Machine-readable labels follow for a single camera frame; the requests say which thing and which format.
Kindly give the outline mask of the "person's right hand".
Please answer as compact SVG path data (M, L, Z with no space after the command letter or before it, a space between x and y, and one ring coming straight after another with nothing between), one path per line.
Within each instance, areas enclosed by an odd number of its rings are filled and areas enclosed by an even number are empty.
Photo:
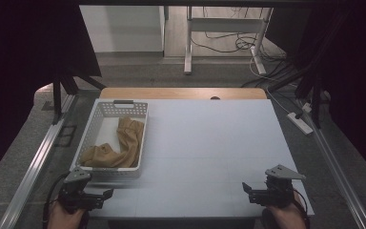
M262 214L264 229L307 229L300 211L293 203L285 208L267 206Z

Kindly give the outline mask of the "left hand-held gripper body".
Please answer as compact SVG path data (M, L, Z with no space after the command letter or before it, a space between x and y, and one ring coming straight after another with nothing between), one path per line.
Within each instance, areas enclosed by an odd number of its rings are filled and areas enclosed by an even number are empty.
M58 194L58 201L68 213L73 214L78 209L91 211L103 207L103 195L87 194L84 191L91 179L91 174L80 167L75 167L66 176Z

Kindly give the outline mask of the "person's left hand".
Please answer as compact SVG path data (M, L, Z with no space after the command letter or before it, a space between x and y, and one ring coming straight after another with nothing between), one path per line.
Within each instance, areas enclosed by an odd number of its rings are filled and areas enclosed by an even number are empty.
M48 229L78 229L84 213L84 209L78 209L69 214L58 201L55 201L50 206Z

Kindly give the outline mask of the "white cabinet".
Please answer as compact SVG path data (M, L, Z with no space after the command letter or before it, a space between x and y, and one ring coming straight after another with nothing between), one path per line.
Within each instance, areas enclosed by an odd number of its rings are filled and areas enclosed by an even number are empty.
M158 6L81 6L95 52L163 52L165 15Z

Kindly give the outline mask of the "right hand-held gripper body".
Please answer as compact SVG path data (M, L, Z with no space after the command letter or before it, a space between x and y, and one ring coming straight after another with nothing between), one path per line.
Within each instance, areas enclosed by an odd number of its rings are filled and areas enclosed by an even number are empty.
M293 180L304 180L306 177L284 165L278 164L272 169L267 169L266 190L249 188L249 201L261 206L275 206L285 208L294 202Z

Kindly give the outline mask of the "tan cloth garment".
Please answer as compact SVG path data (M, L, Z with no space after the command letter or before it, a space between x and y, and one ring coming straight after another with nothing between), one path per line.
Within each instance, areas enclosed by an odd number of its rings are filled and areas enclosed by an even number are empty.
M86 167L132 168L138 163L142 145L144 123L122 117L116 129L120 151L116 152L109 143L92 146L80 157L80 164Z

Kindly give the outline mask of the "white metal desk frame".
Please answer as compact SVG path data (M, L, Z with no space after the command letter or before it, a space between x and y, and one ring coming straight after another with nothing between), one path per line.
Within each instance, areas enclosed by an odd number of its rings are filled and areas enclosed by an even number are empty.
M253 64L261 75L266 74L261 62L260 50L268 29L273 8L263 8L259 18L222 18L222 17L193 17L193 8L187 7L187 35L184 57L184 74L192 73L192 34L194 32L218 32L224 35L250 33L255 34L255 41L251 45Z

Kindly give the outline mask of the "wooden table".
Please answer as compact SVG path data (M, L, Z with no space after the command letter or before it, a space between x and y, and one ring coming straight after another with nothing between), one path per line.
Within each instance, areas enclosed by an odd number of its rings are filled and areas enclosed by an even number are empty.
M258 88L105 88L100 98L119 99L266 99Z

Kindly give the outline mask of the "white perforated plastic basket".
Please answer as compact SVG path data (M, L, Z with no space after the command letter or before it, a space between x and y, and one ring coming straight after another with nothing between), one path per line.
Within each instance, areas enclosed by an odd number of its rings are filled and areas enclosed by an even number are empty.
M141 174L140 165L143 146L140 146L138 160L130 168L87 167L81 162L85 151L94 146L108 143L114 151L119 152L121 145L116 133L119 119L129 117L131 120L146 124L149 116L149 105L137 100L96 99L91 110L84 133L76 150L71 168L81 167L97 180L134 179Z

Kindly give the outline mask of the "aluminium rail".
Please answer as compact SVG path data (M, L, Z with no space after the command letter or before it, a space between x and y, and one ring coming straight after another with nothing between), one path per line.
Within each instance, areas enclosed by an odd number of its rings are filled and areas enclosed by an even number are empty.
M30 166L23 176L13 198L11 199L5 214L0 220L0 229L13 229L18 221L25 204L31 194L31 190L43 168L43 165L49 155L49 152L56 140L60 130L63 127L67 112L69 111L74 95L66 95L60 111L63 113L56 124L51 124L45 137L43 138L37 152L35 153Z
M311 113L304 112L303 118L314 131L315 141L320 152L323 154L341 195L347 202L356 225L359 229L366 229L366 209L358 197L354 187L343 172L332 147L328 143L323 132L314 124Z

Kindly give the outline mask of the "black curtain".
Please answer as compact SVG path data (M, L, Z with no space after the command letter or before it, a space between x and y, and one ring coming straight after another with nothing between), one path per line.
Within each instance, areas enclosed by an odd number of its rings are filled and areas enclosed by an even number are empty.
M305 72L295 94L328 92L332 121L366 162L366 0L285 1L268 37Z
M100 74L79 0L0 0L0 160L38 89Z

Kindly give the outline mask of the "white power strip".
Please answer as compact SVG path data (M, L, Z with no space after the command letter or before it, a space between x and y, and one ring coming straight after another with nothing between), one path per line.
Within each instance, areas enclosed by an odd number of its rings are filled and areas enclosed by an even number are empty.
M310 135L313 132L313 129L300 117L300 114L289 113L287 117L304 135Z

